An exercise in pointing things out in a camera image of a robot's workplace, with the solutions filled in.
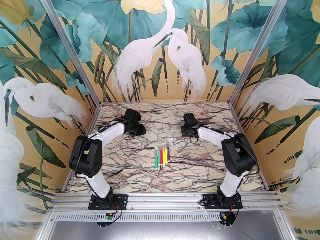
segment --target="vented metal panel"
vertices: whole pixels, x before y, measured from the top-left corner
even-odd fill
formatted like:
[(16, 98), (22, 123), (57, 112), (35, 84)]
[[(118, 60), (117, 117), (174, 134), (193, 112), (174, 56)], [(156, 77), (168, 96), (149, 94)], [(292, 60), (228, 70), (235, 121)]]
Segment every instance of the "vented metal panel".
[[(118, 222), (218, 222), (220, 221), (219, 214), (219, 212), (123, 212)], [(55, 221), (106, 222), (105, 218), (106, 212), (59, 212)]]

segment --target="painted wall mural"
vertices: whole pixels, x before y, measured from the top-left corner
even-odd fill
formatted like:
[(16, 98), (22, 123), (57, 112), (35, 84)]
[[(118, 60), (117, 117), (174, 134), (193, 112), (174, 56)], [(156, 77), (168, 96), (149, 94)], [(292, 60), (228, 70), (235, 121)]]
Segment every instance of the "painted wall mural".
[[(227, 100), (274, 1), (52, 0), (107, 102)], [(284, 40), (285, 26), (276, 25), (268, 44)], [(41, 33), (66, 61), (55, 32)], [(48, 47), (40, 53), (61, 67)]]
[(53, 33), (39, 0), (0, 0), (1, 239), (34, 238), (96, 109)]
[(319, 239), (320, 0), (289, 0), (234, 103), (269, 188), (277, 190), (298, 239)]

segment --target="marble surface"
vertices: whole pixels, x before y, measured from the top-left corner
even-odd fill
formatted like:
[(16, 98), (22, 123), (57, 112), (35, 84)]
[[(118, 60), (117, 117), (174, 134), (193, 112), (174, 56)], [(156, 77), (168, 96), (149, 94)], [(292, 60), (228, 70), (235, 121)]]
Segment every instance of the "marble surface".
[[(127, 108), (138, 111), (146, 134), (118, 136), (103, 149), (102, 171), (114, 193), (213, 192), (222, 182), (226, 167), (222, 150), (205, 140), (181, 136), (183, 115), (192, 112), (199, 122), (225, 132), (238, 131), (228, 104), (215, 103), (131, 103), (107, 104), (95, 124), (123, 115)], [(154, 169), (154, 147), (170, 144), (171, 162)], [(259, 176), (246, 178), (239, 190), (263, 190)], [(90, 192), (82, 179), (74, 179), (70, 192)]]

